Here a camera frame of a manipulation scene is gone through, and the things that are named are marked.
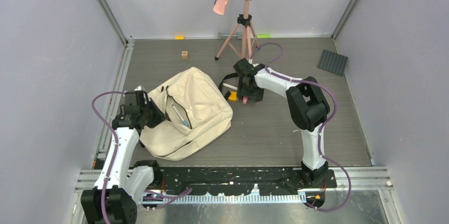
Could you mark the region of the dark grey studded plate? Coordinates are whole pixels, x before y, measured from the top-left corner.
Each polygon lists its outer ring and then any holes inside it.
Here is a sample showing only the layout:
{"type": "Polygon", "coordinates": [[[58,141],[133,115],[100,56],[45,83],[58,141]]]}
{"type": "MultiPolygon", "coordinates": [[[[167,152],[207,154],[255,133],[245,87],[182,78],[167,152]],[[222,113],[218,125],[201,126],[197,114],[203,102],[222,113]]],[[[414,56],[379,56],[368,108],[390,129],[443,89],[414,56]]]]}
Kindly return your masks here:
{"type": "Polygon", "coordinates": [[[336,52],[323,50],[317,67],[332,74],[343,76],[348,62],[348,57],[336,52]]]}

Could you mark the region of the yellow orange eraser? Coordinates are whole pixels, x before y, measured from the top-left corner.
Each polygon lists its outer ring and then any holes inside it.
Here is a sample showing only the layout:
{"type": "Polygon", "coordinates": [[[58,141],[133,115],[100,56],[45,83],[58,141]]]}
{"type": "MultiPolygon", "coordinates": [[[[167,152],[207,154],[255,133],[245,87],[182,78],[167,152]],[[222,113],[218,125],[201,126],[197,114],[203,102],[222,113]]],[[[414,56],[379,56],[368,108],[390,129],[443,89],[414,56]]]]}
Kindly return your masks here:
{"type": "Polygon", "coordinates": [[[228,92],[228,101],[232,101],[232,102],[238,102],[239,98],[237,96],[237,92],[234,91],[230,91],[228,92]]]}

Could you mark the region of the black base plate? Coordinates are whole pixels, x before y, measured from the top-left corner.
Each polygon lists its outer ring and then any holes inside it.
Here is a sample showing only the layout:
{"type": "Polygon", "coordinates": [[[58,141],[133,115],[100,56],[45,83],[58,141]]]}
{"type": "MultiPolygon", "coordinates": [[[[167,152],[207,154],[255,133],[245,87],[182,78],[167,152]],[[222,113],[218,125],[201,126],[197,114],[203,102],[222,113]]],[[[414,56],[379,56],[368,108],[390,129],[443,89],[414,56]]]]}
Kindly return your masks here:
{"type": "Polygon", "coordinates": [[[239,196],[258,191],[261,196],[295,195],[298,190],[321,192],[334,189],[337,182],[329,169],[316,180],[307,178],[300,167],[281,166],[191,166],[162,167],[151,189],[178,195],[191,188],[191,195],[239,196]]]}

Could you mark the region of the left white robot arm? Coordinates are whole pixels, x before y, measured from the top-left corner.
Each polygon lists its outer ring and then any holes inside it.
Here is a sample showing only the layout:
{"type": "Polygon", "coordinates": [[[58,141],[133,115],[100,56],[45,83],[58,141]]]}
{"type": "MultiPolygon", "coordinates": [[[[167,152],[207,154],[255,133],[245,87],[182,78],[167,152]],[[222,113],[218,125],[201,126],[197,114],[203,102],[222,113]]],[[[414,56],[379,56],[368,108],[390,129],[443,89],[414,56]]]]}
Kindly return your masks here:
{"type": "Polygon", "coordinates": [[[125,103],[112,122],[107,122],[95,102],[91,102],[94,113],[111,131],[112,138],[98,179],[80,197],[87,223],[135,223],[143,192],[147,187],[158,188],[163,180],[155,160],[134,166],[131,172],[128,170],[144,127],[154,128],[167,116],[141,86],[118,94],[124,96],[125,103]]]}

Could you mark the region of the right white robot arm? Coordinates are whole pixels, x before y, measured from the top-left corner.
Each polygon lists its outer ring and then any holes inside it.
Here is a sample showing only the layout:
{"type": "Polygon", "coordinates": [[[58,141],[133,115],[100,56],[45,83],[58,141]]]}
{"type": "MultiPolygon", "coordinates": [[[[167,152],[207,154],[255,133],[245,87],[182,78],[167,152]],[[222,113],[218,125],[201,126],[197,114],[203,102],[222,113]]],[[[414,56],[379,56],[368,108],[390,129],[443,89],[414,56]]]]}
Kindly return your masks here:
{"type": "Polygon", "coordinates": [[[301,175],[305,185],[316,187],[324,179],[328,161],[324,158],[323,130],[330,106],[313,77],[293,78],[263,64],[253,65],[243,58],[233,66],[238,78],[238,94],[260,101],[265,90],[286,98],[293,123],[300,129],[303,157],[301,175]]]}

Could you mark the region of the pink tripod stand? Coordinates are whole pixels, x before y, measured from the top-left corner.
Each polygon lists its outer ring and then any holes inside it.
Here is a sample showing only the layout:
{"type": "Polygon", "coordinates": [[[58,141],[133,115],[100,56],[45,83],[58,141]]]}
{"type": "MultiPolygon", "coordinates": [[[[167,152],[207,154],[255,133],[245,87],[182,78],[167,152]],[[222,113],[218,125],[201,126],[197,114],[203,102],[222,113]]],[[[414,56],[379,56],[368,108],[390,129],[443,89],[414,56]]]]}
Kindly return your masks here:
{"type": "Polygon", "coordinates": [[[244,11],[242,14],[238,15],[236,25],[216,54],[214,58],[215,60],[219,60],[225,47],[229,46],[240,58],[247,58],[250,63],[253,62],[253,49],[258,49],[260,44],[252,22],[252,15],[249,13],[251,1],[252,0],[244,0],[244,11]],[[238,51],[234,45],[230,43],[231,37],[236,33],[239,27],[242,27],[243,29],[240,51],[238,51]]]}

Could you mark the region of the beige canvas backpack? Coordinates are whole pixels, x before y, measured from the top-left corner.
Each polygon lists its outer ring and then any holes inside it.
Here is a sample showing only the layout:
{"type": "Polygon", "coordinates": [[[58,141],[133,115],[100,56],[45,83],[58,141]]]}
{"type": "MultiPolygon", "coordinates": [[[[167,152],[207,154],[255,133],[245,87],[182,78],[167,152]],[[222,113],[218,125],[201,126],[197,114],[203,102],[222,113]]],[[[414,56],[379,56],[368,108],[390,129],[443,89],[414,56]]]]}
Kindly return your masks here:
{"type": "Polygon", "coordinates": [[[140,141],[157,158],[179,161],[213,142],[231,127],[233,110],[209,75],[196,67],[182,71],[148,93],[168,121],[145,127],[140,141]],[[189,123],[182,124],[172,105],[189,123]]]}

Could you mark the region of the yellow capped white marker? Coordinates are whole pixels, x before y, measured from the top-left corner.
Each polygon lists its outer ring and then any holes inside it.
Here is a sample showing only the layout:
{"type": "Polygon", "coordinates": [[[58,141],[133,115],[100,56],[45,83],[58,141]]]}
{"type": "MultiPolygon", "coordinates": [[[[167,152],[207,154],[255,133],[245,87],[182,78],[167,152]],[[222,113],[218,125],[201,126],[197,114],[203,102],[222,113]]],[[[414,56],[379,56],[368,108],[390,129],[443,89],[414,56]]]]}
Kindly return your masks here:
{"type": "Polygon", "coordinates": [[[227,83],[223,83],[222,85],[223,85],[224,87],[229,88],[229,89],[232,89],[232,90],[234,90],[234,91],[237,91],[237,90],[238,90],[238,87],[229,85],[229,84],[227,84],[227,83]]]}

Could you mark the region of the blue capped white marker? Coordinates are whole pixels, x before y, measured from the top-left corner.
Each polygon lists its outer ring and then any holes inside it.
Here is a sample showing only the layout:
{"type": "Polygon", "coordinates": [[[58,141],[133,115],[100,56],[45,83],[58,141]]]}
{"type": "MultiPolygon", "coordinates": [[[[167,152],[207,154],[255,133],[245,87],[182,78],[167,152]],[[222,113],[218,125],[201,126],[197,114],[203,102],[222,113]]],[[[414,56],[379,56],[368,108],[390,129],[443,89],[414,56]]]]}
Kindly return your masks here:
{"type": "Polygon", "coordinates": [[[175,105],[172,105],[172,109],[174,110],[174,112],[176,113],[176,115],[178,116],[178,118],[182,121],[182,124],[186,127],[189,127],[189,123],[187,122],[187,120],[181,115],[180,111],[178,110],[178,108],[175,105]]]}

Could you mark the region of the green tape piece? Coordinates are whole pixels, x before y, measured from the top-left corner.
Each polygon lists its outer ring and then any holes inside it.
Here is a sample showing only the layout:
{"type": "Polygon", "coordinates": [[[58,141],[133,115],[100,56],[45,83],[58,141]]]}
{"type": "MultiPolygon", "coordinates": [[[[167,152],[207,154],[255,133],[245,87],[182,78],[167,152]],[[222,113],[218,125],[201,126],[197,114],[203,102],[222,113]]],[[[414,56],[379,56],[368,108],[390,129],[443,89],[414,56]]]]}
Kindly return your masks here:
{"type": "Polygon", "coordinates": [[[269,39],[269,38],[271,38],[271,35],[270,34],[258,34],[257,37],[260,39],[269,39]]]}

